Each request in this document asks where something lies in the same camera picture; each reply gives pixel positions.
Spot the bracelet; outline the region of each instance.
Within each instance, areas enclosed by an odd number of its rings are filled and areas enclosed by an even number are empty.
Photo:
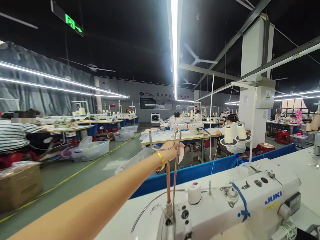
[[[156,171],[161,171],[162,169],[164,169],[164,164],[165,164],[165,162],[164,162],[164,158],[163,158],[162,154],[161,154],[161,153],[159,153],[159,152],[155,152],[154,154],[156,154],[156,155],[158,155],[158,156],[159,156],[159,158],[161,159],[161,163],[162,163],[162,167],[161,167],[161,169],[156,168]]]

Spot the white shirt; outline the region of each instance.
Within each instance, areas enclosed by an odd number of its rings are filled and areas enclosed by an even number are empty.
[[[32,123],[12,123],[11,120],[0,120],[0,152],[27,146],[30,141],[26,134],[36,133],[43,127]]]
[[[172,130],[173,124],[184,124],[184,119],[182,119],[182,118],[170,119],[168,122],[168,127],[170,127],[170,130]]]
[[[235,123],[235,122],[231,123],[231,125],[230,125],[232,130],[233,130],[233,138],[238,136],[237,125],[238,124]],[[221,132],[222,135],[224,135],[225,129],[226,129],[226,127],[223,127],[223,128],[220,129],[220,132]],[[229,152],[234,153],[234,154],[236,154],[236,153],[244,153],[244,151],[246,150],[246,145],[244,143],[238,142],[234,146],[227,146],[227,150]]]

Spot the floor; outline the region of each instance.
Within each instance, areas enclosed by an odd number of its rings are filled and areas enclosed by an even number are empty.
[[[149,124],[141,123],[138,128],[138,133],[149,127]],[[110,151],[119,146],[120,147],[79,174],[75,175],[52,192],[44,195],[38,201],[27,206],[26,208],[23,208],[22,210],[18,211],[17,214],[1,223],[0,240],[7,239],[12,234],[25,227],[35,219],[39,218],[43,214],[112,176],[114,170],[104,170],[108,163],[118,159],[130,159],[139,151],[141,151],[139,140],[140,136],[138,133],[134,139],[128,141],[123,146],[120,145],[124,142],[111,141]],[[276,149],[285,146],[284,144],[277,144],[274,141],[274,138],[267,137],[266,142],[274,145]],[[43,169],[41,169],[44,191],[51,189],[56,184],[88,166],[90,163],[91,162],[58,162],[45,166]],[[10,215],[10,213],[0,215],[0,220],[8,215]]]

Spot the black ceiling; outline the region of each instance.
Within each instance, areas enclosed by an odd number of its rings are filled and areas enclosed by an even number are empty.
[[[36,25],[39,29],[0,17],[0,39],[64,63],[66,61],[60,58],[66,58],[67,46],[70,60],[116,71],[94,73],[86,67],[70,63],[97,76],[132,79],[133,74],[135,81],[172,84],[166,0],[56,2],[78,24],[83,24],[84,37],[51,12],[49,0],[11,0],[1,1],[0,12]],[[272,0],[263,12],[268,14],[276,28],[298,45],[320,35],[317,8],[311,2]],[[250,10],[235,0],[184,0],[180,48],[183,57],[180,61],[191,63],[194,60],[184,43],[188,43],[200,58],[214,60],[249,13]],[[213,70],[239,76],[241,46],[240,38]],[[275,31],[275,58],[295,47]],[[319,51],[311,55],[320,62]],[[208,65],[197,64],[204,68]],[[191,83],[197,83],[201,76],[200,73],[179,71],[179,79],[188,78]],[[273,70],[273,79],[282,77],[288,79],[279,81],[279,91],[288,92],[293,86],[295,91],[315,89],[319,85],[320,70],[316,62],[304,56]],[[216,77],[214,89],[228,82],[230,80]],[[211,84],[212,76],[208,76],[197,89],[211,90]]]

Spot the hand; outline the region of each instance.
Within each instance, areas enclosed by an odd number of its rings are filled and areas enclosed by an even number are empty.
[[[172,144],[173,144],[173,141],[166,142],[165,144],[162,145],[162,147],[160,149],[169,148],[172,146]],[[170,162],[172,159],[174,159],[176,157],[177,147],[178,147],[178,141],[176,141],[173,148],[171,148],[169,150],[159,151],[159,153],[162,154],[165,163]],[[184,144],[180,142],[179,147],[184,147]]]

